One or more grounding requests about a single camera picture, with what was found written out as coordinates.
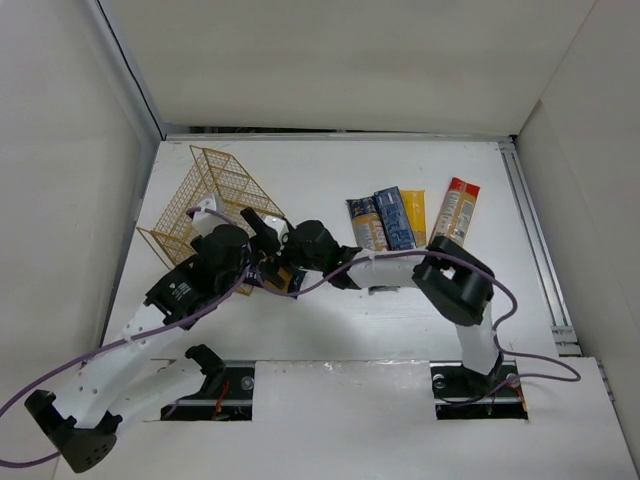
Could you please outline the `blue pasta box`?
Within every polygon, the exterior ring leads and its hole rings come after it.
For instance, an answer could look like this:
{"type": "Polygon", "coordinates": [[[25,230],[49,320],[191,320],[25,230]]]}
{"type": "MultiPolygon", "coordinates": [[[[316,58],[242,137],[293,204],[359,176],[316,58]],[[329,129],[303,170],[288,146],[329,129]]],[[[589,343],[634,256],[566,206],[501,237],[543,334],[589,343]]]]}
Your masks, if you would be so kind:
{"type": "Polygon", "coordinates": [[[416,240],[398,187],[376,191],[373,195],[389,247],[394,251],[411,250],[416,240]]]}

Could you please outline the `blue-topped spaghetti bag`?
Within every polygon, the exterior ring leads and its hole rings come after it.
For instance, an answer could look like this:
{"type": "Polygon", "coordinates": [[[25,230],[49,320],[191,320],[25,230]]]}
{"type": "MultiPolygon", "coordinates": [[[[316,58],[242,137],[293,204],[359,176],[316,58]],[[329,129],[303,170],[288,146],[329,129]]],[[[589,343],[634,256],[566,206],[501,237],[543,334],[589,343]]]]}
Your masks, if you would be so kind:
{"type": "Polygon", "coordinates": [[[346,204],[357,245],[366,250],[386,251],[388,243],[373,198],[348,199],[346,204]]]}

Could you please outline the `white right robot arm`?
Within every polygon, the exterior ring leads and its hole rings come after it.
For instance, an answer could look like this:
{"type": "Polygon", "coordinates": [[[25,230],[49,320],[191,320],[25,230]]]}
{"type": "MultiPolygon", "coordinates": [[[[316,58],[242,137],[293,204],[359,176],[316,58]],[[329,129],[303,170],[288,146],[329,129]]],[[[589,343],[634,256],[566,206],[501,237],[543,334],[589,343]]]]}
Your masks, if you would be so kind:
{"type": "Polygon", "coordinates": [[[341,246],[321,222],[309,220],[285,235],[276,264],[320,272],[343,290],[417,289],[455,325],[464,368],[488,377],[501,363],[492,333],[494,273],[446,237],[438,236],[422,249],[376,252],[341,246]]]}

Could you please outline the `dark blue spaghetti bag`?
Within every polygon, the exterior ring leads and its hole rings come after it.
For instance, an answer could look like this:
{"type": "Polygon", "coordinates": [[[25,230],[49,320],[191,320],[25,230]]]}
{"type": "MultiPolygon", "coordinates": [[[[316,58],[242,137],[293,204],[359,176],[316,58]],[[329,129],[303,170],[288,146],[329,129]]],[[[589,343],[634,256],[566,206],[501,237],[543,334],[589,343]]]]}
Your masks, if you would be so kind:
{"type": "Polygon", "coordinates": [[[243,284],[262,289],[267,288],[286,297],[297,298],[304,287],[307,276],[308,272],[301,269],[280,268],[275,271],[272,267],[251,266],[243,284]]]}

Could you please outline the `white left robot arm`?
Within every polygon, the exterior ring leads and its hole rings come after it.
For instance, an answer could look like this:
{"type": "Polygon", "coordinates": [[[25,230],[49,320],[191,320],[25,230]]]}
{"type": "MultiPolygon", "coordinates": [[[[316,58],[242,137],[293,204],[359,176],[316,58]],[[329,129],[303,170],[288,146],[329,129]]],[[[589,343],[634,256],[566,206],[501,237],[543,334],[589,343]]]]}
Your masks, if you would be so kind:
{"type": "Polygon", "coordinates": [[[67,384],[37,389],[27,411],[75,473],[103,461],[132,424],[170,403],[199,392],[217,392],[224,361],[204,344],[192,346],[170,365],[143,379],[152,359],[181,340],[244,281],[261,255],[280,250],[287,223],[261,218],[245,208],[247,233],[223,214],[197,207],[190,213],[198,236],[195,252],[165,274],[146,294],[116,339],[83,361],[67,384]]]}

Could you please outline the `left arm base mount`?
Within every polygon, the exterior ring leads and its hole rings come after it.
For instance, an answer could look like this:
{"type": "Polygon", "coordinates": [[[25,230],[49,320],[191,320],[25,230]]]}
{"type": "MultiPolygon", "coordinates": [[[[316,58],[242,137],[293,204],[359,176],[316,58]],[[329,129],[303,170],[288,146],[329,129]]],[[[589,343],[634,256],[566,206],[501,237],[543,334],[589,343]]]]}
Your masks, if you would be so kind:
{"type": "Polygon", "coordinates": [[[160,410],[161,421],[251,421],[255,388],[255,363],[234,361],[221,380],[207,377],[195,394],[160,410]]]}

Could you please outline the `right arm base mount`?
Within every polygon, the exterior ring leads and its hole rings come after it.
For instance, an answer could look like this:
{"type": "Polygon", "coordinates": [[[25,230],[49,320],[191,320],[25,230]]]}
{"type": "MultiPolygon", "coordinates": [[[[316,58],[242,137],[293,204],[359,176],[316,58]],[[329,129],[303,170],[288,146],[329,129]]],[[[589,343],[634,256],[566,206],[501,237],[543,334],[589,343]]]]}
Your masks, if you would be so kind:
{"type": "Polygon", "coordinates": [[[526,402],[514,361],[502,363],[485,377],[460,362],[430,364],[438,420],[527,420],[526,402]]]}

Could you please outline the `yellow pasta bag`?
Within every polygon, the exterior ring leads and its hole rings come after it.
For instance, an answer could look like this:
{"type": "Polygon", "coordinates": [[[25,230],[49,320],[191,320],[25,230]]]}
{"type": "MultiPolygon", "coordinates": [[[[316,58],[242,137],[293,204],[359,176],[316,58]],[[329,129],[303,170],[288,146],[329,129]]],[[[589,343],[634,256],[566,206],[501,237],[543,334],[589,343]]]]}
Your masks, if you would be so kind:
{"type": "Polygon", "coordinates": [[[401,190],[406,215],[417,247],[427,245],[427,219],[424,190],[401,190]]]}

